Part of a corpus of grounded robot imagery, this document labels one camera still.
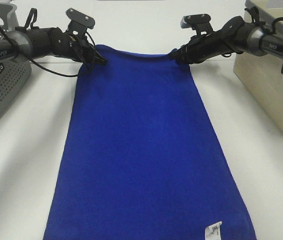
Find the white tag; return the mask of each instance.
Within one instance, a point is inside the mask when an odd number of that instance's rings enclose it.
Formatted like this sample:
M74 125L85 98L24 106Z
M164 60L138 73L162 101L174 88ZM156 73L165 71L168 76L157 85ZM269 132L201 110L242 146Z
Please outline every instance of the white tag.
M221 236L222 222L217 222L205 228L205 240L222 240Z

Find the blue towel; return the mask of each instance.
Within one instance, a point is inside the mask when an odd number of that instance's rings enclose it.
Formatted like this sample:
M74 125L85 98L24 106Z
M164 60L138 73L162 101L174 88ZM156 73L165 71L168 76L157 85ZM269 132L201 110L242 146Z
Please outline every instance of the blue towel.
M108 63L78 77L44 240L204 240L219 221L222 240L256 240L189 66L98 51Z

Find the beige box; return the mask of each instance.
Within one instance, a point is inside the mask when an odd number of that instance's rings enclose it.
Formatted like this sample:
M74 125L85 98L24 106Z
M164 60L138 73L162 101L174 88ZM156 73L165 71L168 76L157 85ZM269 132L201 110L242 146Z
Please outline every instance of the beige box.
M246 7L258 7L261 21L268 24L283 17L283 0L247 0ZM251 22L245 12L244 20ZM283 22L276 25L283 34ZM283 60L267 54L254 56L248 53L236 56L234 72L283 132Z

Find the white table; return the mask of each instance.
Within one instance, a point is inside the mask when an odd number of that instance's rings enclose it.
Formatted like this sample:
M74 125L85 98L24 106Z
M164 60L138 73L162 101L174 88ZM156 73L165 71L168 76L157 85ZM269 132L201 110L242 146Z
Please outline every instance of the white table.
M65 30L66 9L96 20L98 44L145 54L167 53L194 33L182 16L207 13L215 30L244 14L244 0L15 0L24 25L31 7L40 27ZM54 71L80 64L46 57ZM191 71L259 240L283 239L283 134L233 73L234 57L216 57ZM53 199L76 78L32 66L32 75L0 119L0 240L40 240Z

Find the robotic arm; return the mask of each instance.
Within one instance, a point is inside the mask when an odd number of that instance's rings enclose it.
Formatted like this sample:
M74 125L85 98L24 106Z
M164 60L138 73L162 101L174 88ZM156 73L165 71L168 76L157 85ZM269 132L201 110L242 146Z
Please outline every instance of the robotic arm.
M271 54L283 59L283 35L276 34L276 23L283 21L283 17L272 23L270 31L264 27L264 22L260 22L256 7L246 10L252 17L251 23L236 16L218 31L213 31L208 14L184 16L181 27L196 30L196 35L180 49L171 52L170 59L181 64L199 64L218 55L229 57L232 53L243 52L255 56Z
M55 56L81 62L86 66L87 63L105 65L107 60L96 52L95 44L89 43L86 37L87 29L94 28L95 20L72 8L66 11L66 15L70 18L66 32L58 27L39 28L34 26L37 10L32 8L24 27L2 33L4 38L0 40L0 63L8 60L22 63Z

